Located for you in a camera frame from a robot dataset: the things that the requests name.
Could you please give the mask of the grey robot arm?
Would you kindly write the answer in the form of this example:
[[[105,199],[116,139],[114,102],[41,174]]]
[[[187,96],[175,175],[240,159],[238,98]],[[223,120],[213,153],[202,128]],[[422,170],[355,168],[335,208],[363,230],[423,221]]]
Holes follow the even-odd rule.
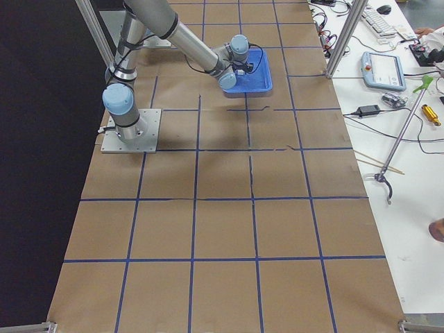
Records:
[[[124,1],[123,6],[126,14],[117,52],[105,73],[102,94],[119,140],[134,142],[148,130],[134,96],[140,49],[174,47],[187,62],[199,65],[198,72],[215,78],[221,89],[236,85],[236,71],[253,73],[254,66],[248,62],[250,43],[245,35],[235,35],[228,43],[211,49],[180,21],[168,1]]]

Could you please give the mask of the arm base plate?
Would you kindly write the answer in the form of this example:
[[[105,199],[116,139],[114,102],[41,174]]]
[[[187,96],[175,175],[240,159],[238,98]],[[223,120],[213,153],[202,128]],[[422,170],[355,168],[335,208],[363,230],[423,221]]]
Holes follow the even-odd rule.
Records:
[[[156,35],[148,35],[144,38],[143,49],[170,49],[171,43],[168,40],[160,39]]]
[[[101,144],[102,153],[155,153],[161,123],[161,109],[138,109],[138,122],[127,128],[118,127],[109,116]]]

